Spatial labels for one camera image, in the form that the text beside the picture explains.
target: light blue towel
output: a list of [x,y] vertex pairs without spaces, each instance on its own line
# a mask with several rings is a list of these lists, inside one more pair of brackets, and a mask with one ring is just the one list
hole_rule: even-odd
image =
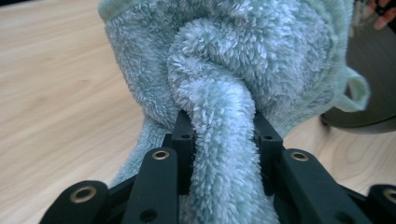
[[[284,136],[336,105],[362,110],[365,80],[346,66],[352,0],[102,0],[117,62],[145,114],[114,184],[186,110],[197,132],[181,223],[277,223],[263,193],[256,110]],[[347,84],[352,99],[344,95]]]

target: wooden table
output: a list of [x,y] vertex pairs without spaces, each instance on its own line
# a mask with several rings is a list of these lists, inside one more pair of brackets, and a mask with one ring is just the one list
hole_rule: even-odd
[[[0,223],[37,223],[85,179],[110,183],[140,131],[96,0],[0,8]],[[313,118],[286,138],[340,183],[396,185],[396,134],[356,135]]]

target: black plastic part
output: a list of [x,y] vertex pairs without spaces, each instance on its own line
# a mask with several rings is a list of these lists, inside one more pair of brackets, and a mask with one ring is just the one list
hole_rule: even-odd
[[262,168],[262,183],[267,196],[275,193],[274,181],[276,181],[275,165],[279,162],[280,155],[285,148],[283,139],[273,126],[260,113],[256,112],[253,120],[255,136],[254,141],[260,151],[260,166]]
[[178,223],[177,154],[170,148],[146,153],[121,221]]
[[132,189],[134,188],[135,180],[136,175],[124,180],[109,190],[111,214],[106,224],[116,224],[121,222],[126,205],[128,203],[128,198],[131,195]]
[[62,192],[40,223],[100,224],[106,223],[109,215],[106,184],[87,180]]
[[310,153],[285,150],[279,169],[297,202],[300,223],[371,223]]
[[178,193],[187,195],[190,192],[191,185],[195,153],[195,132],[189,116],[184,111],[180,111],[177,115],[171,142],[172,149],[177,152],[178,157]]
[[374,223],[396,223],[396,187],[374,185],[366,199],[366,213]]

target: fabric fold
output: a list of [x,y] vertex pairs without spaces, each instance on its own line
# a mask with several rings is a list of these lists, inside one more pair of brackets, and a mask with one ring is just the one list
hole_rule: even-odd
[[[106,33],[146,115],[114,184],[138,172],[177,111],[197,132],[182,223],[277,223],[263,193],[253,116],[282,135],[339,105],[363,109],[364,78],[345,62],[348,0],[103,0]],[[358,88],[346,99],[347,83]],[[148,136],[157,139],[148,144]]]

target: plush fabric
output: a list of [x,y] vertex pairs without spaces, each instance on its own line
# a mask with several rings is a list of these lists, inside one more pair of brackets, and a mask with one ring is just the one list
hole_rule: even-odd
[[108,39],[145,114],[114,184],[137,174],[183,109],[197,152],[180,221],[276,223],[250,140],[254,113],[284,136],[334,105],[365,107],[368,86],[345,62],[352,7],[350,0],[102,0]]

